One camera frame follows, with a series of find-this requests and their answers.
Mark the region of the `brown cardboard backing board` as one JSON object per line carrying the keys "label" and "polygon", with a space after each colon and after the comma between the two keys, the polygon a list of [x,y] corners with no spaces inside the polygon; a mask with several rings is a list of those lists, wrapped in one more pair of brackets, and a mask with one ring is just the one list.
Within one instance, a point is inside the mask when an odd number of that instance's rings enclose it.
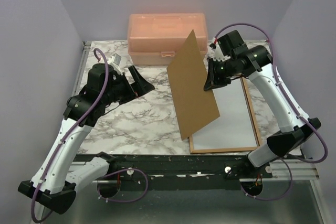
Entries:
{"label": "brown cardboard backing board", "polygon": [[180,136],[184,140],[220,116],[213,91],[204,91],[207,71],[194,31],[166,70]]}

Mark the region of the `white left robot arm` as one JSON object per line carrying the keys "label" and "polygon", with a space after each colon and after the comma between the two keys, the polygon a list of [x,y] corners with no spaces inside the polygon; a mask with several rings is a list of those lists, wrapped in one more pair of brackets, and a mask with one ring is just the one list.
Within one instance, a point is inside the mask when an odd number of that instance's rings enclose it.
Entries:
{"label": "white left robot arm", "polygon": [[87,84],[67,101],[59,134],[47,158],[32,179],[20,183],[20,193],[61,215],[84,187],[97,178],[112,179],[116,175],[113,158],[103,152],[78,171],[71,174],[68,171],[80,145],[105,114],[107,106],[128,103],[155,89],[135,66],[128,69],[133,83],[111,65],[93,65],[88,72]]}

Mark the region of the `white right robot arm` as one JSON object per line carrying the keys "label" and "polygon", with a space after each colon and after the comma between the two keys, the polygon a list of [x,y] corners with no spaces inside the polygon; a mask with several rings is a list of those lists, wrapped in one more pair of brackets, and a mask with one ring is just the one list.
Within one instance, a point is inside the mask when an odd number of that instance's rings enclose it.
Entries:
{"label": "white right robot arm", "polygon": [[242,173],[252,178],[259,174],[262,165],[287,155],[304,143],[320,128],[321,122],[318,118],[311,118],[294,100],[280,75],[275,73],[272,56],[266,47],[248,48],[241,44],[236,47],[238,55],[234,57],[215,43],[210,47],[215,54],[207,60],[204,91],[225,87],[231,84],[234,76],[247,78],[268,103],[279,126],[279,131],[250,152],[248,161],[242,163]]}

